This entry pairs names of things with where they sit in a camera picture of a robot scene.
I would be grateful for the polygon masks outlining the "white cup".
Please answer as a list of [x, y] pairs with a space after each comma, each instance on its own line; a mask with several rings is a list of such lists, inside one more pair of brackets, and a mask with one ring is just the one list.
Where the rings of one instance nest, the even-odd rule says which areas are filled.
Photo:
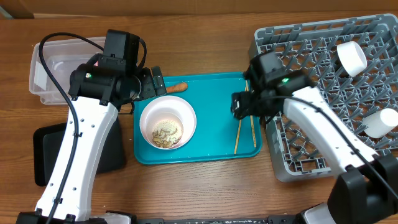
[[381, 138], [397, 126], [397, 111], [385, 108], [363, 119], [364, 132], [371, 138]]

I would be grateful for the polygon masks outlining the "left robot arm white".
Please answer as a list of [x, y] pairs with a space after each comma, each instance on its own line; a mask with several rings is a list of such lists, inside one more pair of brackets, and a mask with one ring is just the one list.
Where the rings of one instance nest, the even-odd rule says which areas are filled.
[[136, 216], [108, 211], [91, 216], [100, 157], [120, 107], [166, 93], [159, 67], [138, 74], [82, 64], [70, 76], [69, 115], [49, 184], [33, 212], [18, 223], [135, 223]]

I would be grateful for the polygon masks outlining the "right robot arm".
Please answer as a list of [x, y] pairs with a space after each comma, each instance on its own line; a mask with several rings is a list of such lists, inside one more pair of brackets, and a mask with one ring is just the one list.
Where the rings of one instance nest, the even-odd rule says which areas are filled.
[[397, 159], [380, 156], [357, 138], [301, 70], [246, 72], [251, 88], [232, 94], [235, 118], [275, 116], [281, 111], [320, 151], [336, 182], [328, 200], [295, 217], [294, 223], [376, 223], [397, 214]]

